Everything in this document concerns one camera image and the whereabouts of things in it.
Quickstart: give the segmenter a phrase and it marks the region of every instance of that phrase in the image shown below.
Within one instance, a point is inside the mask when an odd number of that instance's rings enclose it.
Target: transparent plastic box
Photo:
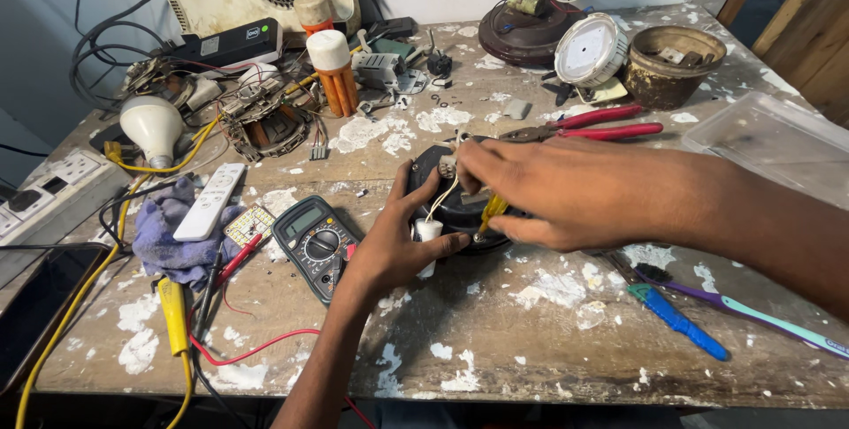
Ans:
[[[750,92],[685,133],[681,148],[849,210],[849,130],[795,104]]]

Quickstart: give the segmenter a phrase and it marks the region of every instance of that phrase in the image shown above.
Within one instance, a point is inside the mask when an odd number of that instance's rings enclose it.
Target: rag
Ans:
[[[136,238],[133,253],[143,262],[148,275],[163,273],[176,283],[189,283],[200,291],[210,274],[210,269],[221,241],[224,240],[222,261],[230,261],[239,252],[232,239],[224,238],[224,227],[244,211],[243,207],[225,207],[209,238],[197,242],[180,242],[174,231],[195,203],[195,186],[180,177],[173,187],[164,188],[148,196],[136,217]]]

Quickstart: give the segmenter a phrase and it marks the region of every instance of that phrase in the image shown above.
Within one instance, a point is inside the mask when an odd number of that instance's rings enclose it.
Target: red-handled pliers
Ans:
[[[542,142],[553,137],[618,140],[656,134],[663,131],[663,124],[660,122],[608,127],[605,129],[577,129],[577,127],[591,126],[600,122],[633,117],[640,112],[642,112],[642,106],[638,104],[593,110],[566,119],[549,120],[545,126],[513,130],[512,132],[502,134],[498,140],[507,142]]]

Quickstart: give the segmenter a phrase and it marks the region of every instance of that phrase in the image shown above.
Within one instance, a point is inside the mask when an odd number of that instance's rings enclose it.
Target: white remote control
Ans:
[[[244,171],[245,164],[224,164],[218,167],[195,204],[188,210],[180,226],[177,227],[174,239],[176,241],[208,239]]]

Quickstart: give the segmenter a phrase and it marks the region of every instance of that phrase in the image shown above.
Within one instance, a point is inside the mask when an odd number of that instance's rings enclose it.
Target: paint-splattered table surface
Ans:
[[[752,90],[811,109],[701,8],[613,13],[630,36],[649,26],[681,24],[715,34],[728,49],[723,66],[684,108],[637,119],[660,121],[666,130],[632,145],[677,148],[686,130]],[[328,120],[334,149],[329,159],[309,161],[309,146],[302,145],[284,157],[251,165],[245,184],[235,190],[237,199],[259,202],[279,214],[298,199],[319,194],[365,234],[384,206],[398,165],[430,147],[433,139],[453,136],[458,125],[496,136],[591,109],[577,99],[555,108],[554,95],[539,87],[546,69],[505,65],[486,55],[478,45],[476,23],[432,28],[437,46],[454,59],[451,89],[408,98],[408,109],[376,111],[376,122],[359,116]],[[414,44],[423,42],[425,29],[419,27]],[[436,107],[430,99],[434,93],[449,107]],[[534,104],[525,122],[500,117],[511,98]],[[114,123],[94,116],[80,123],[54,155],[86,148],[90,136]],[[222,145],[221,135],[213,138],[197,162],[220,152]],[[230,148],[196,173],[212,173],[224,162],[244,160]],[[358,199],[355,192],[363,188],[368,194]],[[131,224],[128,235],[133,232]],[[66,240],[100,233],[92,218]],[[849,341],[849,328],[836,318],[732,261],[648,245],[629,247],[627,256],[664,267],[680,283],[715,288],[764,313]],[[644,311],[623,292],[612,270],[581,253],[561,256],[525,245],[487,257],[449,258],[430,279],[417,279],[380,301],[363,333],[350,392],[360,398],[849,408],[846,361],[692,298],[668,296],[731,352],[731,360],[721,363]],[[30,272],[0,291],[0,307]],[[219,307],[207,345],[220,357],[233,357],[289,330],[320,328],[325,308],[295,275],[294,266],[270,242],[229,285],[230,304],[253,315]],[[136,258],[109,267],[48,358],[37,389],[182,393],[182,369],[168,350],[161,305],[150,293],[152,280]],[[239,364],[203,366],[222,393],[284,395],[314,340],[292,337]]]

